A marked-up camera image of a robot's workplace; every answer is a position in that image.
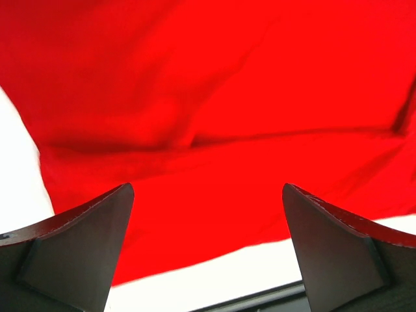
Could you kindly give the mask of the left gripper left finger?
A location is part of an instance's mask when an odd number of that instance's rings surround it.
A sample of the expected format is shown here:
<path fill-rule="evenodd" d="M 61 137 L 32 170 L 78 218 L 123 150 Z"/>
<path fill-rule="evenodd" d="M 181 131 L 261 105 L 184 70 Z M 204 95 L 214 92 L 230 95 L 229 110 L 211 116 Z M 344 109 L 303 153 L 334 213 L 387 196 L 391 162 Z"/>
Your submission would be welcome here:
<path fill-rule="evenodd" d="M 134 196 L 126 183 L 1 234 L 1 310 L 104 311 Z"/>

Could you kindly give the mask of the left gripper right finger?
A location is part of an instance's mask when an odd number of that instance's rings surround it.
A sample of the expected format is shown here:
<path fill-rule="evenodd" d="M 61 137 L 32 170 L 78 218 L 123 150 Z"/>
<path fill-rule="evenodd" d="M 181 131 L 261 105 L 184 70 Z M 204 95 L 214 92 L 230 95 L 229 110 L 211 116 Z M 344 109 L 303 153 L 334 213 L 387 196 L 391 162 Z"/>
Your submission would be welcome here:
<path fill-rule="evenodd" d="M 292 184 L 282 192 L 312 311 L 414 311 L 415 236 Z"/>

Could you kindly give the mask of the red t shirt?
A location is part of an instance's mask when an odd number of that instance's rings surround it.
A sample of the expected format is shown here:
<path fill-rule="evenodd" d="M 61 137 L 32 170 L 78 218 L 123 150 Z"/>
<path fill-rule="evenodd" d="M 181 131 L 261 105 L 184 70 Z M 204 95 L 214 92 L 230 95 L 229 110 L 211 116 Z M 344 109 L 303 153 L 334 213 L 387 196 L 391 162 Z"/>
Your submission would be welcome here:
<path fill-rule="evenodd" d="M 286 183 L 415 212 L 414 1 L 2 1 L 56 213 L 132 184 L 115 285 L 289 237 Z"/>

